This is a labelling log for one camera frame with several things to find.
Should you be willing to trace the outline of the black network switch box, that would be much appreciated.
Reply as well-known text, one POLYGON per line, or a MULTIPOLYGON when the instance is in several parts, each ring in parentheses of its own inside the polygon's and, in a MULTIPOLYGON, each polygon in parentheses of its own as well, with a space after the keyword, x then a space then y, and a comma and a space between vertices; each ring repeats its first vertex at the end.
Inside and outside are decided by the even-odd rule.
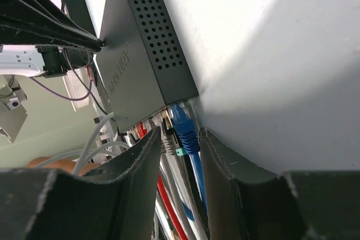
POLYGON ((164 0, 106 0, 96 61, 125 132, 198 90, 164 0))

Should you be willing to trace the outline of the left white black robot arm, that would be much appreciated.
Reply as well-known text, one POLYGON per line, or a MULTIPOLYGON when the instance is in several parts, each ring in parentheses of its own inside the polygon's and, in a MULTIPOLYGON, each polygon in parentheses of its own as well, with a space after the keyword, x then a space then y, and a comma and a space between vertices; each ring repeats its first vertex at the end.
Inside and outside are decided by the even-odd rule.
POLYGON ((51 0, 1 0, 1 74, 63 76, 104 43, 51 0))

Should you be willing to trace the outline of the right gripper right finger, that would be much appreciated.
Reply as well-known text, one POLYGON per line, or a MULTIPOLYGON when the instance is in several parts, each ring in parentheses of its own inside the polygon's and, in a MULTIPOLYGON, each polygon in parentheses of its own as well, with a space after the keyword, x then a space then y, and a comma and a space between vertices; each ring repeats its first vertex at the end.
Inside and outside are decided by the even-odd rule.
POLYGON ((359 171, 273 173, 200 130, 212 239, 358 239, 359 171))

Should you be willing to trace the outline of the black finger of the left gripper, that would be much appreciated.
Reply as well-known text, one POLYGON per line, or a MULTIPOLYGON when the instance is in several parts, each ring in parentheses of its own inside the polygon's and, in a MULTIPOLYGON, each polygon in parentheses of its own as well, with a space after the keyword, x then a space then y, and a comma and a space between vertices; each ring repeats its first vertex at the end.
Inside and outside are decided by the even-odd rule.
POLYGON ((104 45, 51 0, 1 0, 1 45, 60 46, 99 52, 104 45))

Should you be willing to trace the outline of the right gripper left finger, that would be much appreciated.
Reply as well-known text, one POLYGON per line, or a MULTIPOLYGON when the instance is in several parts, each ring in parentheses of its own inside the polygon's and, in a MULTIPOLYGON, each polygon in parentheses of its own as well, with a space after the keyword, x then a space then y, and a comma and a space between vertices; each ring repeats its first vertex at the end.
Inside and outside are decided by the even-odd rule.
POLYGON ((150 239, 160 155, 156 128, 84 176, 1 170, 1 238, 150 239))

